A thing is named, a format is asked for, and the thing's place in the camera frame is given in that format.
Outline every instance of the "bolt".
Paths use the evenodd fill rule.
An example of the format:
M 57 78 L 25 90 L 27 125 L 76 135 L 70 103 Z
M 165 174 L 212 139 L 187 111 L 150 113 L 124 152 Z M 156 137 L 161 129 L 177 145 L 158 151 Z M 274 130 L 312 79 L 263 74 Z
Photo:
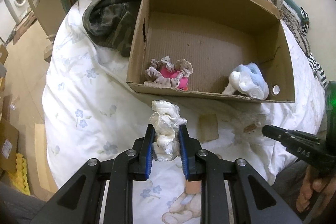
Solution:
M 134 156 L 136 153 L 137 153 L 137 151 L 134 150 L 134 149 L 128 149 L 128 150 L 126 151 L 126 155 L 127 155 L 127 156 Z
M 208 151 L 205 149 L 200 149 L 197 151 L 197 154 L 199 154 L 200 156 L 207 156 L 208 155 Z
M 244 159 L 238 159 L 236 160 L 236 163 L 239 165 L 239 166 L 245 166 L 247 164 L 247 161 L 244 160 Z
M 87 164 L 90 166 L 95 166 L 98 163 L 97 159 L 89 159 Z

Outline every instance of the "bed sheet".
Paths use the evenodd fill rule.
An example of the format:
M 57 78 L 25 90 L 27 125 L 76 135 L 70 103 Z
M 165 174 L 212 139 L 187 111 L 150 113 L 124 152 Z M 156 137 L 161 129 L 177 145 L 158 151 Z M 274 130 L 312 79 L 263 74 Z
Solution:
M 202 147 L 234 161 L 244 158 L 272 184 L 278 172 L 296 158 L 262 126 L 273 124 L 315 134 L 324 113 L 324 90 L 308 60 L 282 22 L 295 80 L 295 103 L 249 104 L 137 94 L 126 84 L 128 59 L 118 51 L 94 45 L 82 15 L 91 0 L 78 0 L 62 22 L 54 41 L 42 103 L 48 163 L 61 187 L 90 158 L 114 158 L 143 137 L 153 113 L 153 100 L 180 107 L 196 138 L 198 117 L 216 113 L 219 139 Z M 134 223 L 199 223 L 200 195 L 184 193 L 181 159 L 154 162 L 147 182 L 133 185 Z

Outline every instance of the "camouflage clothing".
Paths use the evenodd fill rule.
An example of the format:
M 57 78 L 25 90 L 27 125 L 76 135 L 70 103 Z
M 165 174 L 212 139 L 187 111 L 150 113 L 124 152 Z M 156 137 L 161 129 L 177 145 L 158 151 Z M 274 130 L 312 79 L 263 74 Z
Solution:
M 97 45 L 128 57 L 141 0 L 93 0 L 83 14 L 83 26 Z

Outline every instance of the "yellow object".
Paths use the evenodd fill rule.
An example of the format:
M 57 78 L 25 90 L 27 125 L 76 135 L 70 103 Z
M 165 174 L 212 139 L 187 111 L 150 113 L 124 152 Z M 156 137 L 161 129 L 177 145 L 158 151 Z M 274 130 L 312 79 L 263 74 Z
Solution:
M 20 153 L 16 154 L 16 172 L 8 172 L 11 183 L 22 193 L 30 195 L 27 178 L 27 160 Z

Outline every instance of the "blue flower print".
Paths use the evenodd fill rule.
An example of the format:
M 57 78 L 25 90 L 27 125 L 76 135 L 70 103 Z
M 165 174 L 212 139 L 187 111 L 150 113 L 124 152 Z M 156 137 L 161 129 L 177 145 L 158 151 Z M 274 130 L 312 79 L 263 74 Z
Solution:
M 87 127 L 86 121 L 85 120 L 80 120 L 79 121 L 79 126 L 82 127 L 82 128 Z
M 64 90 L 64 86 L 65 86 L 65 83 L 64 83 L 64 82 L 58 84 L 58 85 L 57 85 L 58 90 Z
M 160 185 L 153 187 L 153 193 L 160 194 L 161 191 Z
M 96 78 L 97 75 L 99 74 L 98 72 L 96 72 L 95 68 L 93 68 L 93 69 L 87 69 L 86 72 L 87 72 L 87 77 L 88 78 Z
M 173 200 L 167 202 L 167 206 L 168 206 L 169 209 L 176 200 L 177 200 L 177 197 L 174 197 Z
M 149 194 L 150 193 L 150 189 L 143 189 L 142 190 L 142 193 L 140 194 L 140 196 L 142 198 L 149 198 L 151 195 Z
M 106 155 L 115 155 L 118 153 L 118 146 L 116 146 L 115 144 L 111 144 L 110 142 L 106 142 L 106 145 L 103 146 Z
M 77 110 L 75 111 L 75 114 L 76 114 L 77 118 L 79 118 L 79 117 L 83 118 L 84 117 L 83 111 L 80 110 L 79 108 L 77 108 Z

